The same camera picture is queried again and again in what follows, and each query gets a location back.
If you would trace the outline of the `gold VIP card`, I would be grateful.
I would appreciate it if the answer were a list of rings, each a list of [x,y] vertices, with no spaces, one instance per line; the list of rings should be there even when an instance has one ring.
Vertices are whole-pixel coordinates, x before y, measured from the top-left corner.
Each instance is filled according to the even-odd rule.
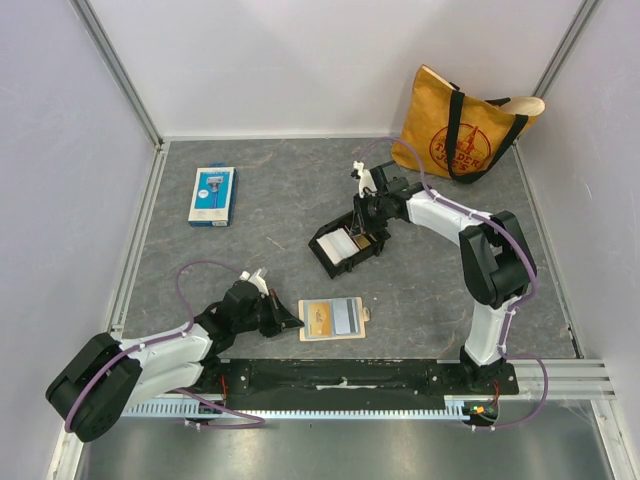
[[[356,235],[352,240],[360,250],[364,250],[372,244],[372,241],[366,235]]]
[[[313,300],[306,304],[306,325],[308,336],[324,338],[332,334],[330,303],[326,300]]]

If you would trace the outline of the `black plastic card box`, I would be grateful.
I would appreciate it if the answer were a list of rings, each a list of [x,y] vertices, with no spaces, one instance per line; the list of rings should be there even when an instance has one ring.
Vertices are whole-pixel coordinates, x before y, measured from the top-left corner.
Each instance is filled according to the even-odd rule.
[[[331,279],[352,272],[354,267],[379,256],[390,233],[383,228],[374,233],[350,234],[354,213],[348,212],[323,225],[308,246]]]

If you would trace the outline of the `aluminium corner post right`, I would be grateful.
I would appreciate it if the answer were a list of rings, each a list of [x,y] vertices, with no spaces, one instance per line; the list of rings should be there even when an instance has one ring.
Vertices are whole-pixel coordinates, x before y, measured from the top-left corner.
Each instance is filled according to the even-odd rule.
[[[580,2],[576,13],[533,90],[534,96],[539,98],[546,97],[601,3],[601,0],[583,0]]]

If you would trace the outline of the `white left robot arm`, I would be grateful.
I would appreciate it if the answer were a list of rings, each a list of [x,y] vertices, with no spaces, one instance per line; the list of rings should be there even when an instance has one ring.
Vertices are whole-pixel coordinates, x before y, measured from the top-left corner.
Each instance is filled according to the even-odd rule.
[[[185,325],[137,340],[93,336],[58,374],[45,398],[66,431],[91,442],[128,409],[181,389],[221,393],[228,382],[220,355],[242,333],[272,338],[303,322],[272,289],[238,280],[222,300]]]

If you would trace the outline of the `beige leather card holder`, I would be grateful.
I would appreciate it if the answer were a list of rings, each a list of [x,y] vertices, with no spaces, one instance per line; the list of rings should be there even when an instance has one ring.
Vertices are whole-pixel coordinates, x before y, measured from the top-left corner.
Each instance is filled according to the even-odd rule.
[[[357,319],[359,321],[359,332],[352,335],[342,335],[338,336],[334,333],[333,330],[333,315],[332,315],[332,304],[335,299],[342,298],[333,298],[333,299],[312,299],[312,300],[300,300],[298,302],[298,314],[300,320],[304,322],[304,327],[300,329],[299,338],[302,342],[318,342],[318,341],[330,341],[330,340],[350,340],[350,339],[361,339],[366,337],[366,323],[370,320],[370,311],[363,305],[363,301],[361,297],[343,297],[343,298],[354,298],[357,301],[358,314]],[[308,336],[308,330],[306,325],[306,304],[313,300],[326,300],[330,303],[331,307],[331,319],[332,319],[332,334],[329,337],[324,338],[311,338]]]

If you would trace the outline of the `blue razor package box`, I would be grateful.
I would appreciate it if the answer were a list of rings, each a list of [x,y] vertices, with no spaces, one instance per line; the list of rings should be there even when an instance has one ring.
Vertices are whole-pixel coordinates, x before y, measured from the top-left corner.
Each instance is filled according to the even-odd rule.
[[[234,167],[198,168],[188,214],[192,227],[228,227],[232,223],[237,172]]]

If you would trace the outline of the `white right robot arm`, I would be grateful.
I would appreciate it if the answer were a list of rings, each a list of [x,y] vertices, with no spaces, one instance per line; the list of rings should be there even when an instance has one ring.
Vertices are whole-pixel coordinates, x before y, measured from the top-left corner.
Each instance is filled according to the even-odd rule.
[[[459,248],[474,309],[457,377],[465,391],[483,392],[502,373],[512,318],[537,286],[536,268],[517,218],[508,211],[479,212],[424,182],[411,184],[393,162],[368,169],[355,161],[351,176],[358,182],[353,233],[374,233],[389,220],[401,219]]]

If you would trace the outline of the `yellow Trader Joe's tote bag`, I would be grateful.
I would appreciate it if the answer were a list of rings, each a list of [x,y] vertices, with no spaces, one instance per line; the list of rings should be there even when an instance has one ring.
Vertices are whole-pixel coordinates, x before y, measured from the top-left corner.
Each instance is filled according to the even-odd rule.
[[[401,141],[392,147],[392,158],[411,170],[471,184],[497,164],[545,108],[534,96],[468,96],[423,65],[416,72]]]

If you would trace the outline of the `aluminium corner post left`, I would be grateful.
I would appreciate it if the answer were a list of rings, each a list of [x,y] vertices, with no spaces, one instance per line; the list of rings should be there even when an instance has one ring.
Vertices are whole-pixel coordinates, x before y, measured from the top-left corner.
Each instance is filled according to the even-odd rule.
[[[164,144],[162,135],[146,109],[91,2],[70,0],[70,4],[84,25],[126,102],[133,110],[143,131],[156,148],[162,147]]]

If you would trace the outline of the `stack of white cards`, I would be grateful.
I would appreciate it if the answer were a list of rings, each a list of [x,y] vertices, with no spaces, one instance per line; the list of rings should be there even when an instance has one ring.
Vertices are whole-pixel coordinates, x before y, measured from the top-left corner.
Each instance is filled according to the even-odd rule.
[[[337,229],[319,237],[317,243],[333,265],[338,265],[359,252],[359,248],[344,229]]]

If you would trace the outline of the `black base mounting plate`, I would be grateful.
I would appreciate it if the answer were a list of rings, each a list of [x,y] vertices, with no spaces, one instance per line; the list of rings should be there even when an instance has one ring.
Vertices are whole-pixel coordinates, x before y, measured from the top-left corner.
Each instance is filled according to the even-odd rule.
[[[513,365],[475,374],[458,361],[427,359],[231,359],[207,363],[189,388],[222,394],[229,408],[437,408],[444,397],[517,395]]]

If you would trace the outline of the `aluminium corner post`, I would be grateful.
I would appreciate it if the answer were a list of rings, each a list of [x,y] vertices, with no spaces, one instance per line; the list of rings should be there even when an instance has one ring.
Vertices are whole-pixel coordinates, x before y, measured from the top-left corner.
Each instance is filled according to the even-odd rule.
[[[84,25],[126,102],[133,110],[143,131],[156,148],[162,147],[164,144],[162,135],[146,109],[91,2],[70,0],[70,4]]]
[[[534,96],[539,98],[546,97],[601,3],[601,0],[583,0],[580,2],[576,13],[533,90]]]

